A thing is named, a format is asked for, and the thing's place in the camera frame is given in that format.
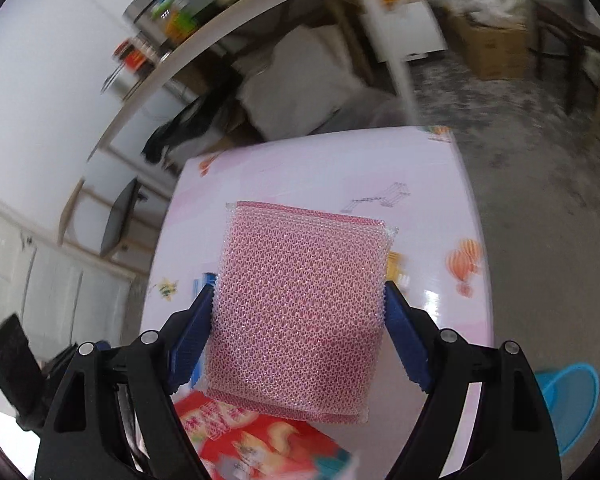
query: pink mesh fabric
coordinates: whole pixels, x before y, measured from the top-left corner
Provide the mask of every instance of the pink mesh fabric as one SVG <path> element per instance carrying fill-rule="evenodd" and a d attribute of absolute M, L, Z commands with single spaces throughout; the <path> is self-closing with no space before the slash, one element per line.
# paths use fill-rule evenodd
<path fill-rule="evenodd" d="M 393 237 L 379 220 L 238 202 L 216 281 L 209 396 L 297 420 L 366 421 Z"/>

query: silver screw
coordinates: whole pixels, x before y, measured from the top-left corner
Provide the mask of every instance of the silver screw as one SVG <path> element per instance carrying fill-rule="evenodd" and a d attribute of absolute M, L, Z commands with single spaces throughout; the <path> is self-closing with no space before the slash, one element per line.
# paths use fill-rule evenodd
<path fill-rule="evenodd" d="M 507 341 L 506 343 L 504 343 L 504 349 L 512 355 L 515 355 L 518 352 L 520 352 L 520 347 L 518 346 L 518 343 L 515 343 L 513 341 Z"/>
<path fill-rule="evenodd" d="M 440 332 L 440 338 L 446 343 L 455 343 L 458 341 L 458 333 L 455 330 L 445 328 Z"/>
<path fill-rule="evenodd" d="M 93 352 L 93 349 L 93 343 L 82 343 L 80 345 L 80 348 L 78 348 L 78 354 L 89 355 L 91 352 Z"/>
<path fill-rule="evenodd" d="M 155 330 L 147 330 L 140 336 L 140 341 L 142 341 L 145 345 L 155 343 L 158 341 L 158 333 Z"/>

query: cardboard box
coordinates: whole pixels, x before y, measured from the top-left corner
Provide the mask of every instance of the cardboard box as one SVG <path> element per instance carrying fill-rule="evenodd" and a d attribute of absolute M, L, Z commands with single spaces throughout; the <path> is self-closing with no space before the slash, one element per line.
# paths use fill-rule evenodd
<path fill-rule="evenodd" d="M 526 28 L 494 28 L 474 25 L 464 16 L 449 12 L 439 16 L 449 46 L 459 52 L 476 77 L 522 79 L 528 65 Z"/>

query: line drawing on table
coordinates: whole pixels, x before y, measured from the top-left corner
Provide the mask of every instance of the line drawing on table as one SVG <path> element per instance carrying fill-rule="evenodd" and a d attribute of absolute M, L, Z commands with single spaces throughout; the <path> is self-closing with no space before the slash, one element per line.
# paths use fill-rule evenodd
<path fill-rule="evenodd" d="M 364 198 L 355 198 L 340 210 L 341 213 L 350 214 L 359 204 L 365 202 L 379 202 L 382 207 L 393 207 L 404 197 L 411 193 L 407 189 L 407 185 L 403 182 L 394 182 L 387 189 L 381 191 L 375 196 L 367 196 Z"/>

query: gray concrete floor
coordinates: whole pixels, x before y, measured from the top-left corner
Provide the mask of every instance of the gray concrete floor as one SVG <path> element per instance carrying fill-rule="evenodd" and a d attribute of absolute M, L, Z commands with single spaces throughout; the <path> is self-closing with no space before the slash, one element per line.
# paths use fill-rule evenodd
<path fill-rule="evenodd" d="M 564 67 L 544 82 L 483 82 L 454 54 L 412 67 L 424 124 L 456 134 L 482 221 L 496 343 L 520 343 L 535 370 L 576 362 L 600 374 L 600 145 L 585 149 L 595 93 L 562 111 Z M 600 402 L 563 475 L 600 437 Z"/>

